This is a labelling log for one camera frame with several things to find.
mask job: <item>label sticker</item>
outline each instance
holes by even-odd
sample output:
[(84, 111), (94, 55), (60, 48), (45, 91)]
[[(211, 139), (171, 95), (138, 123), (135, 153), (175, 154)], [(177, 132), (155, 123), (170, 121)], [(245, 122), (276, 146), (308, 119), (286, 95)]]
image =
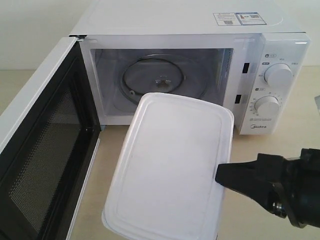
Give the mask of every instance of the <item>label sticker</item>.
[(266, 22), (257, 12), (236, 12), (241, 25), (266, 25)]
[(234, 12), (214, 13), (218, 26), (240, 26), (241, 23)]

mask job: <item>microwave door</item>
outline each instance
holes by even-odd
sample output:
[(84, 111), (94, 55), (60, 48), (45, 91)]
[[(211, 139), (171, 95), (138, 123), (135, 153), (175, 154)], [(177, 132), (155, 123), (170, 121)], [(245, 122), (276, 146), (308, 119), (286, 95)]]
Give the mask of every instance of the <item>microwave door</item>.
[(75, 37), (62, 38), (0, 116), (0, 239), (66, 239), (100, 123)]

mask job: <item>control panel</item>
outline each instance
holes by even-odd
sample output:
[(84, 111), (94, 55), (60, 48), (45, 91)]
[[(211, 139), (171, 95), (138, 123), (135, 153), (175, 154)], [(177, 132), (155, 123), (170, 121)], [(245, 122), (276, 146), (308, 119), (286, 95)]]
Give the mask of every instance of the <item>control panel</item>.
[(240, 134), (274, 132), (309, 45), (305, 33), (263, 33), (258, 63)]

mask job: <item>microwave oven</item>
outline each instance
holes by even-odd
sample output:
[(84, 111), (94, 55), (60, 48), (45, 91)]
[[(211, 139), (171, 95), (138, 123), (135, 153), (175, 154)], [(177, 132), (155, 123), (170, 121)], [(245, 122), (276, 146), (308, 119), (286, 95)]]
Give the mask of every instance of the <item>microwave oven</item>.
[(270, 0), (94, 0), (0, 116), (0, 239), (70, 237), (101, 126), (129, 125), (145, 93), (272, 133), (309, 44)]

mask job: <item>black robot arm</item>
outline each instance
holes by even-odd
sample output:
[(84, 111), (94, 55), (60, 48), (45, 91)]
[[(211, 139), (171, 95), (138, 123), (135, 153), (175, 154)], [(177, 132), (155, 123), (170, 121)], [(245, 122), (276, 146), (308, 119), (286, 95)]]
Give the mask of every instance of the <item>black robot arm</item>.
[(298, 228), (320, 228), (320, 150), (296, 159), (259, 153), (256, 161), (218, 166), (215, 181), (241, 193)]

